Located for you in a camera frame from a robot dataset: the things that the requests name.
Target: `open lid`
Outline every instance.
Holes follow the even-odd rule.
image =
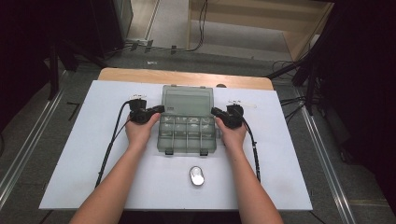
[[[206,87],[163,86],[165,113],[187,116],[211,116],[213,89]]]

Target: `human hand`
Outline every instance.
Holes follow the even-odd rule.
[[[215,118],[215,121],[218,124],[218,127],[221,129],[221,140],[227,149],[231,151],[243,150],[243,144],[247,134],[247,128],[245,125],[242,125],[236,129],[230,129],[224,125],[221,119]]]
[[[146,148],[146,143],[149,140],[151,134],[151,128],[160,119],[161,114],[156,113],[151,116],[150,120],[145,124],[137,124],[129,121],[125,125],[125,132],[128,137],[129,146],[128,148],[134,148],[142,150]]]

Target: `green plastic box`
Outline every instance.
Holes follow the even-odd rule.
[[[216,150],[213,89],[205,87],[163,86],[163,105],[157,148],[166,155]]]

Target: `wooden edge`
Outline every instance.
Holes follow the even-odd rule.
[[[217,87],[272,91],[272,82],[266,77],[239,77],[205,73],[186,73],[148,69],[104,68],[98,80],[131,81],[157,84]]]

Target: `metal track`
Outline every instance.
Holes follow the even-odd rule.
[[[297,96],[303,96],[299,89],[296,90]],[[305,107],[303,107],[303,116],[308,128],[309,133],[312,137],[312,142],[314,143],[315,149],[318,153],[318,158],[320,164],[323,168],[323,172],[326,175],[327,182],[329,183],[330,190],[332,191],[332,196],[334,198],[335,204],[340,213],[341,219],[346,224],[354,224],[356,220],[350,209],[347,196],[345,195],[340,181],[338,180],[337,173],[332,167],[332,162],[330,161],[329,155],[327,154],[326,147],[318,132],[317,124],[313,116],[310,116]]]
[[[35,126],[32,131],[30,131],[28,137],[26,138],[23,146],[21,147],[18,155],[16,156],[14,162],[12,162],[11,166],[8,168],[6,175],[0,183],[0,210],[3,208],[6,200],[14,188],[18,178],[21,175],[21,172],[28,162],[32,152],[35,149],[35,145],[40,139],[41,134],[47,127],[50,118],[52,117],[53,112],[55,111],[57,105],[59,104],[62,96],[64,95],[64,88],[66,87],[68,80],[71,75],[64,71],[62,74],[61,88],[59,92],[55,95],[52,101],[48,101],[45,105],[43,112],[41,112],[40,117],[38,118]]]

